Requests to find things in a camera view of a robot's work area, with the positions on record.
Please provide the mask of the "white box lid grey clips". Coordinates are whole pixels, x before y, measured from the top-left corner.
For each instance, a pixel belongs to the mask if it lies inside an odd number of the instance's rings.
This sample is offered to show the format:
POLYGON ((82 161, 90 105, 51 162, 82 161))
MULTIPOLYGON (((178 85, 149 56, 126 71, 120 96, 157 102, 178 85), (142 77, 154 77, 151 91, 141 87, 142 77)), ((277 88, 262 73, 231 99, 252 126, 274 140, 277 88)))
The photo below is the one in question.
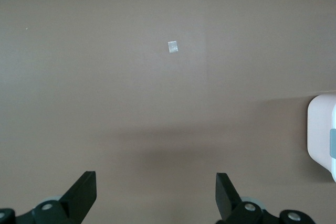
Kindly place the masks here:
POLYGON ((336 104, 332 110, 332 128, 329 134, 330 157, 331 157, 331 175, 336 182, 336 104))

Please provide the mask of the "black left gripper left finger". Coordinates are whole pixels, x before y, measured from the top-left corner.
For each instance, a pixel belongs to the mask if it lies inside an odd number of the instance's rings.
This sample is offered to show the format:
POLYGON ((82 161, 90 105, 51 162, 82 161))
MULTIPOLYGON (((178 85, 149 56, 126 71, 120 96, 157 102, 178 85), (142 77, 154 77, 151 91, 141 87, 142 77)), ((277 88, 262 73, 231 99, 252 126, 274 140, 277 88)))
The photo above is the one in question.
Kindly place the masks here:
POLYGON ((0 224, 82 224, 95 201, 96 173, 86 171, 59 199, 45 200, 23 215, 0 208, 0 224))

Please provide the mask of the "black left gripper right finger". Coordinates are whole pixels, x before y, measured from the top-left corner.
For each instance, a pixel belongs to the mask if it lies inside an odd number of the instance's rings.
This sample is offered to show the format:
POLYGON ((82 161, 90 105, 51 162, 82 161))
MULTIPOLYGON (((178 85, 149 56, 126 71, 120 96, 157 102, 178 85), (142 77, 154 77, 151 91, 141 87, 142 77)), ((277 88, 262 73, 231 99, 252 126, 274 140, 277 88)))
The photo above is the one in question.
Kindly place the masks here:
POLYGON ((258 203, 242 200, 226 173, 216 174, 215 199, 221 216, 215 224, 314 224, 304 212, 288 209, 277 217, 258 203))

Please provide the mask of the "pale pink box base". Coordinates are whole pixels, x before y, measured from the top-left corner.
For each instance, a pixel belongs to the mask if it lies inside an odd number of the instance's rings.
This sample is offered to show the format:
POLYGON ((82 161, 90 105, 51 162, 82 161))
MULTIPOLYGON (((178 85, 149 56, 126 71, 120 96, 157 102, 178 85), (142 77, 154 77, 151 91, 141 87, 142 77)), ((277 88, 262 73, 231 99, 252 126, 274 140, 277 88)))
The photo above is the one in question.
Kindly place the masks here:
POLYGON ((330 140, 336 94, 321 94, 307 109, 307 149, 310 157, 331 173, 330 140))

